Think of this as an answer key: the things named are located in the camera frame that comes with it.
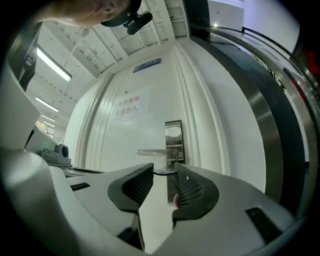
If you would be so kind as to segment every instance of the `printed notice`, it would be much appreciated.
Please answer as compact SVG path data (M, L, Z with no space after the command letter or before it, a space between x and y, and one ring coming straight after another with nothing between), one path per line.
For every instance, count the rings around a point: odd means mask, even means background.
M148 103L148 89L128 93L116 98L112 106L109 123L126 123L135 119L146 118Z

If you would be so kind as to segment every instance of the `white wall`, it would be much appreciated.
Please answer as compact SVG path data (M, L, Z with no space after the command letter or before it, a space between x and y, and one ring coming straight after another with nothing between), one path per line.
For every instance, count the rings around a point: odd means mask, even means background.
M206 50L191 40L182 40L180 44L201 72L218 109L227 143L230 175L264 192L263 141L246 97L228 71Z
M70 117L65 132L64 144L69 148L69 158L71 159L72 165L75 164L78 139L80 135L81 126L86 115L86 111L94 97L94 94L96 93L97 89L99 88L99 85L104 80L106 75L107 74L102 74L92 83L92 87L77 102Z
M273 39L290 52L300 31L300 24L278 0L244 0L243 26Z
M242 4L242 1L208 1L210 25L215 23L220 27L242 30L244 23L244 9L235 4Z

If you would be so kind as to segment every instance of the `door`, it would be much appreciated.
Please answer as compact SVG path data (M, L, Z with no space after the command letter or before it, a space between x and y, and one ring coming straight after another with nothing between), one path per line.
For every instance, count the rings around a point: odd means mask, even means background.
M161 58L138 72L135 67ZM165 149L165 122L186 124L172 54L155 55L117 73L99 104L88 139L85 167L110 172L143 163L166 166L165 156L137 155L139 149ZM154 176L153 187L139 209L145 251L152 253L172 231L173 205L167 201L167 179Z

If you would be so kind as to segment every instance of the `black slot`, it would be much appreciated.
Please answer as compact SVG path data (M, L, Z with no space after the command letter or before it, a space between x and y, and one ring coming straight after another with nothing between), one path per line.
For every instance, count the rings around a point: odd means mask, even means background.
M255 207L248 209L246 210L246 213L252 220L255 227L258 229L266 244L270 243L281 235L279 229L277 229L277 227L271 222L271 220L260 208Z
M80 184L72 185L71 189L72 191L77 191L77 190L82 190L88 187L90 187L88 183L80 183Z

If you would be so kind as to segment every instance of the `mesh grille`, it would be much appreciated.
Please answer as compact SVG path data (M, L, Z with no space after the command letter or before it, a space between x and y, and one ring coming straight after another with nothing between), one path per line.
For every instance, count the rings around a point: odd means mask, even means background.
M154 184L154 175L151 172L143 173L123 184L122 192L139 204L143 204Z
M204 188L194 177L187 175L182 170L178 171L174 176L174 184L178 190L179 205L185 207L199 199Z

